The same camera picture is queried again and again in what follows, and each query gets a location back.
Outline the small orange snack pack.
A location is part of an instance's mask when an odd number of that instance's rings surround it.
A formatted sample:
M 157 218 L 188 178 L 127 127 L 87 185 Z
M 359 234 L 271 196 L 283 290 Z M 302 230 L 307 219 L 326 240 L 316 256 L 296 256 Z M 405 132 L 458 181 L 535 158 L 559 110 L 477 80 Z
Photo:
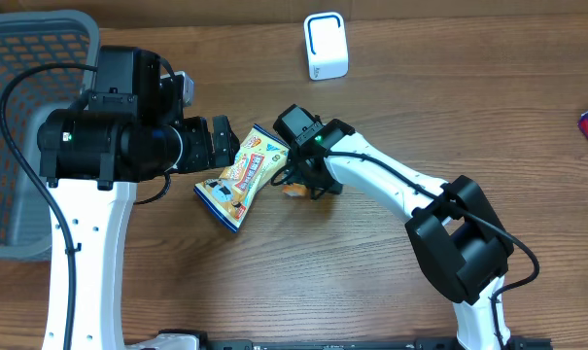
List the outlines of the small orange snack pack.
M 305 197 L 308 194 L 308 189 L 299 183 L 291 183 L 283 186 L 282 192 L 290 197 Z

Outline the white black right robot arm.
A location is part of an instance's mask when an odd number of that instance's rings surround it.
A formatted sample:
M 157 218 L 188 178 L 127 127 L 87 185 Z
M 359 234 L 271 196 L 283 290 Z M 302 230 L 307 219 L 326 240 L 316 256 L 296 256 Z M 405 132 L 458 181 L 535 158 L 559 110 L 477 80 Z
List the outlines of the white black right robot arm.
M 500 296 L 512 241 L 481 188 L 413 170 L 374 148 L 352 126 L 292 105 L 274 130 L 290 148 L 274 184 L 300 182 L 313 197 L 355 188 L 404 223 L 431 285 L 453 304 L 465 349 L 504 349 L 510 340 Z

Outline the yellow blue snack bag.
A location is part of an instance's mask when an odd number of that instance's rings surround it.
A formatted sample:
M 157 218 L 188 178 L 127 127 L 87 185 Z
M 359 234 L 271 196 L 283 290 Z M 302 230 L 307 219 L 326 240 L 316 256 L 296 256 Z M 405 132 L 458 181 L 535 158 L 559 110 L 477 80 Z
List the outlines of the yellow blue snack bag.
M 197 183 L 194 192 L 212 215 L 236 233 L 259 190 L 285 165 L 288 152 L 282 140 L 254 124 L 233 165 L 218 178 Z

